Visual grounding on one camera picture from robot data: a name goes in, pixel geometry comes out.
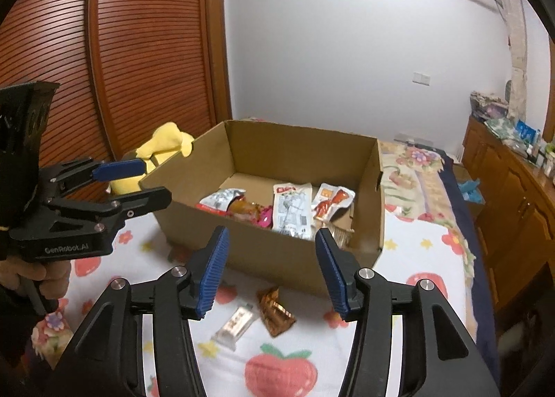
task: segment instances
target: wooden slat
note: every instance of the wooden slat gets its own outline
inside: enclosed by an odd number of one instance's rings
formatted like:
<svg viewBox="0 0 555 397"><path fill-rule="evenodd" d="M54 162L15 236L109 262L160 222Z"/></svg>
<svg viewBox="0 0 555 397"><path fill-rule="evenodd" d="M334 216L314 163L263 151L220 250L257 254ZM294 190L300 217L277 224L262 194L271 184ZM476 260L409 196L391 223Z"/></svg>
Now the wooden slat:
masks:
<svg viewBox="0 0 555 397"><path fill-rule="evenodd" d="M18 0L0 26L0 85L61 84L42 138L41 165L108 152L96 118L84 53L84 0ZM76 198L104 198L104 185Z"/></svg>
<svg viewBox="0 0 555 397"><path fill-rule="evenodd" d="M198 136L212 126L200 0L99 0L110 114L123 150L166 121Z"/></svg>

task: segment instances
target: wooden cabinet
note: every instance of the wooden cabinet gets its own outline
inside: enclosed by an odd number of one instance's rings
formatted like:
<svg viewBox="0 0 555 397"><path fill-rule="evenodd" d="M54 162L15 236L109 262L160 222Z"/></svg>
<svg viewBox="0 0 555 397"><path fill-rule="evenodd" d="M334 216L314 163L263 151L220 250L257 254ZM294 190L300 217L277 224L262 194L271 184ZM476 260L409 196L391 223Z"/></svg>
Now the wooden cabinet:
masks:
<svg viewBox="0 0 555 397"><path fill-rule="evenodd" d="M462 162L472 178L482 182L486 205L476 231L497 313L546 263L555 264L555 188L541 170L516 156L473 118Z"/></svg>

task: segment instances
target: wall socket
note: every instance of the wall socket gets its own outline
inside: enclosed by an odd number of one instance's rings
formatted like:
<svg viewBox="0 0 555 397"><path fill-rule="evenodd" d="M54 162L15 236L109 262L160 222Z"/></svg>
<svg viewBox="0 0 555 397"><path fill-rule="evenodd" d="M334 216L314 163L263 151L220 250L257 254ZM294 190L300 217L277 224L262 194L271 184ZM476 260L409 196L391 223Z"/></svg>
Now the wall socket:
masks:
<svg viewBox="0 0 555 397"><path fill-rule="evenodd" d="M429 86L429 76L423 75L422 73L415 73L412 76L412 82L416 82L417 84L424 84L425 86Z"/></svg>

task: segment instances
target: screw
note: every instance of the screw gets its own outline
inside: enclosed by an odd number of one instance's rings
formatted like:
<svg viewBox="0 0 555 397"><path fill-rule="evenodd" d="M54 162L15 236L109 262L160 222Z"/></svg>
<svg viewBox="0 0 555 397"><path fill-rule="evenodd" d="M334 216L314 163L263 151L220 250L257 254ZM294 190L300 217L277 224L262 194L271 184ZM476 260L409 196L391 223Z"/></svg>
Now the screw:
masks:
<svg viewBox="0 0 555 397"><path fill-rule="evenodd" d="M373 278L374 275L375 275L375 273L372 269L364 268L364 269L359 270L360 278L364 278L365 280L369 280L369 279Z"/></svg>
<svg viewBox="0 0 555 397"><path fill-rule="evenodd" d="M110 287L112 289L115 289L116 291L119 291L119 289L123 289L124 287L126 287L126 281L123 278L116 278L110 283Z"/></svg>
<svg viewBox="0 0 555 397"><path fill-rule="evenodd" d="M420 287L424 289L424 291L431 291L436 285L432 280L422 280L420 281Z"/></svg>
<svg viewBox="0 0 555 397"><path fill-rule="evenodd" d="M174 275L174 277L176 278L182 277L186 273L187 273L187 269L185 268L185 266L175 266L171 270L171 274Z"/></svg>

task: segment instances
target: stuffed animal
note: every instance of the stuffed animal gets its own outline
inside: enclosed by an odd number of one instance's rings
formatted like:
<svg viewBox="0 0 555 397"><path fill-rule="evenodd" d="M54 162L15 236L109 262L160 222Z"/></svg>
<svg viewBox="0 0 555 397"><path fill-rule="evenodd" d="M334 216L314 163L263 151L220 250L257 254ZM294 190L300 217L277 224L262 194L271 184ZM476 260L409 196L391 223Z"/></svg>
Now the stuffed animal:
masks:
<svg viewBox="0 0 555 397"><path fill-rule="evenodd" d="M146 174L110 182L112 193L124 195L131 192L139 192L141 190L139 181L160 164L170 159L170 157L179 151L181 151L184 157L190 155L193 150L193 140L191 135L179 131L179 128L173 122L168 122L158 127L150 140L137 148L137 150L125 154L122 158L125 160L142 159L146 164Z"/></svg>

